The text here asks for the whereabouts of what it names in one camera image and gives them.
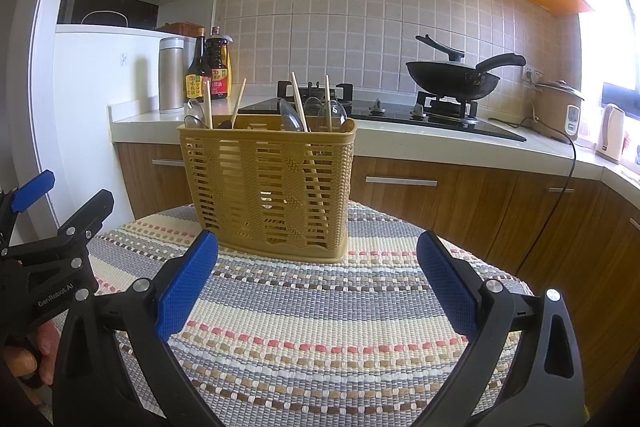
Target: wok handle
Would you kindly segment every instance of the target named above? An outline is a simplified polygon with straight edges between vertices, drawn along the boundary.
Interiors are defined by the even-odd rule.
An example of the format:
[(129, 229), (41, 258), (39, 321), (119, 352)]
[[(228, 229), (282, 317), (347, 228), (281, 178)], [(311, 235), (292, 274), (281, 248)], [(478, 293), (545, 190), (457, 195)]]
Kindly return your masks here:
[(494, 68), (500, 66), (525, 66), (527, 64), (526, 58), (522, 55), (515, 53), (503, 53), (502, 55), (495, 55), (495, 57), (483, 60), (476, 66), (476, 72), (478, 74), (486, 73)]
[(455, 50), (445, 46), (444, 44), (440, 44), (438, 41), (433, 40), (429, 35), (416, 35), (415, 38), (427, 46), (431, 46), (440, 52), (446, 53), (449, 55), (449, 60), (451, 62), (460, 62), (465, 57), (464, 51)]

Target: white kettle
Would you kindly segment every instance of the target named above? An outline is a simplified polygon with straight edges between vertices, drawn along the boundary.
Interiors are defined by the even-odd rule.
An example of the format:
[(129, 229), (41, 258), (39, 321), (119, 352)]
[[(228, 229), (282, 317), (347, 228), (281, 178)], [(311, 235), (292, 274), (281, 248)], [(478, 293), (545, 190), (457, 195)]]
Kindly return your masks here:
[(613, 103), (608, 103), (602, 115), (600, 137), (596, 145), (596, 154), (620, 163), (622, 144), (625, 139), (625, 112)]

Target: human hand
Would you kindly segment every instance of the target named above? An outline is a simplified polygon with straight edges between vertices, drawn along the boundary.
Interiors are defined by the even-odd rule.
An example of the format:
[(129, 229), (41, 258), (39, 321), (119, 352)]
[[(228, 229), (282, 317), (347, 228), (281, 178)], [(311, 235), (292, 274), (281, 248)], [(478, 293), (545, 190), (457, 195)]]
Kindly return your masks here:
[[(53, 322), (46, 322), (38, 328), (36, 332), (36, 347), (42, 355), (38, 374), (40, 375), (40, 380), (46, 385), (53, 383), (53, 372), (56, 367), (56, 355), (59, 345), (60, 334)], [(36, 371), (36, 359), (26, 349), (5, 346), (2, 357), (14, 377), (24, 377)], [(40, 403), (40, 399), (31, 389), (25, 387), (25, 392), (33, 403)]]

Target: black wok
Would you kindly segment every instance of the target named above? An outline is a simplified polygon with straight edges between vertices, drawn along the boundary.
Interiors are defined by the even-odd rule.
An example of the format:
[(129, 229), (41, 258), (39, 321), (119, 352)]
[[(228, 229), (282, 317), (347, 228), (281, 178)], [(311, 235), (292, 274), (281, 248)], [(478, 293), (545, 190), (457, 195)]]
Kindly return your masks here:
[(449, 55), (449, 60), (430, 62), (408, 62), (406, 64), (411, 78), (421, 89), (437, 97), (450, 96), (459, 102), (470, 102), (486, 97), (500, 80), (499, 76), (488, 73), (501, 66), (524, 66), (527, 61), (522, 55), (505, 53), (495, 55), (480, 62), (475, 68), (460, 62), (465, 52), (449, 48), (434, 41), (430, 36), (416, 37)]

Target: black glass cooktop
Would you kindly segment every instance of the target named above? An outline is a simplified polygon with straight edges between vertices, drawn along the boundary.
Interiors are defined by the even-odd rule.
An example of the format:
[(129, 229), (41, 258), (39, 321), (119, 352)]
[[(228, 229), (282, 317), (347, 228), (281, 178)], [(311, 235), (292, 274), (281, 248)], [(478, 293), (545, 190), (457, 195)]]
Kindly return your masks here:
[[(373, 105), (373, 102), (364, 102), (363, 100), (353, 100), (351, 105), (346, 104), (344, 106), (347, 111), (347, 115), (354, 120), (370, 120), (370, 121), (385, 121), (392, 123), (405, 123), (410, 125), (421, 125), (423, 127), (435, 127), (440, 129), (458, 130), (462, 132), (471, 132), (475, 134), (482, 134), (485, 136), (494, 136), (498, 138), (506, 138), (509, 140), (516, 140), (520, 142), (527, 141), (526, 138), (515, 134), (510, 131), (506, 131), (497, 125), (493, 125), (483, 120), (478, 120), (476, 123), (465, 123), (459, 121), (452, 121), (448, 118), (441, 116), (435, 116), (427, 114), (423, 120), (418, 120), (411, 115), (413, 109), (409, 105), (399, 105), (396, 103), (384, 103), (385, 114), (382, 116), (374, 115), (371, 113), (369, 107)], [(264, 102), (255, 103), (243, 107), (240, 110), (243, 114), (278, 114), (278, 99), (270, 98)]]

